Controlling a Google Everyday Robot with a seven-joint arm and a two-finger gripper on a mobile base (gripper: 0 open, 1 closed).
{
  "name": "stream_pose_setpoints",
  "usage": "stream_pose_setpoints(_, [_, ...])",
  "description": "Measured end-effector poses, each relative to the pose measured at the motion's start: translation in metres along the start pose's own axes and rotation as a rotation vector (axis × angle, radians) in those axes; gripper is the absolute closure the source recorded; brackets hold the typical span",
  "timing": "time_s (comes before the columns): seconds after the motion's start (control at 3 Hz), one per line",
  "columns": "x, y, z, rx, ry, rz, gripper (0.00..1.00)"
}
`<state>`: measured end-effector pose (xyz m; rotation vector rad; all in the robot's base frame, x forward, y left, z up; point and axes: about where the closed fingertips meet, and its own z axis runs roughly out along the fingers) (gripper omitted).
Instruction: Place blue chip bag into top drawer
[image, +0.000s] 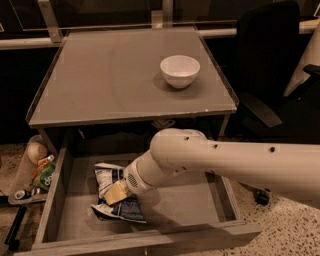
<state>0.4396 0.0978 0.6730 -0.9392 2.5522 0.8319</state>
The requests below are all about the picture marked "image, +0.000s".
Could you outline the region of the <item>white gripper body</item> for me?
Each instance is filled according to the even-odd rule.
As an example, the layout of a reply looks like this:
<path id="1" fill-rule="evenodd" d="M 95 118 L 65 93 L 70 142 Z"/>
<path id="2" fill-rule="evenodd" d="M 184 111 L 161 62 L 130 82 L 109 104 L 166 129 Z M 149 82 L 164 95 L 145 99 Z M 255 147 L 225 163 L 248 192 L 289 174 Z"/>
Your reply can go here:
<path id="1" fill-rule="evenodd" d="M 140 177 L 136 161 L 133 161 L 125 168 L 124 179 L 128 189 L 134 194 L 142 194 L 150 189 L 150 186 Z"/>

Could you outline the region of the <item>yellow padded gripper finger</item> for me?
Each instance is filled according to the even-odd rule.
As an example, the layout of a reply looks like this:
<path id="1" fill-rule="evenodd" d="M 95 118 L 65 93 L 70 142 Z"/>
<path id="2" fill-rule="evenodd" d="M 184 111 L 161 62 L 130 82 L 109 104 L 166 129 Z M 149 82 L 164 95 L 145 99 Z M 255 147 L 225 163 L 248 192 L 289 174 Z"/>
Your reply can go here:
<path id="1" fill-rule="evenodd" d="M 127 183 L 123 180 L 118 180 L 104 188 L 103 199 L 108 205 L 113 205 L 126 199 L 129 195 L 130 190 Z"/>

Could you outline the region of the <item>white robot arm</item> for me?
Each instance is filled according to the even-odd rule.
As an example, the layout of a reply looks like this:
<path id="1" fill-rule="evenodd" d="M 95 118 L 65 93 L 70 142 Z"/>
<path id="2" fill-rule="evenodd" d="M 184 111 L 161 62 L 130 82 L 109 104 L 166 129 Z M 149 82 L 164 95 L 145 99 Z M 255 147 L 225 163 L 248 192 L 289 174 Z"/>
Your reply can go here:
<path id="1" fill-rule="evenodd" d="M 187 171 L 212 172 L 320 208 L 320 146 L 224 142 L 191 129 L 164 129 L 104 194 L 110 205 Z"/>

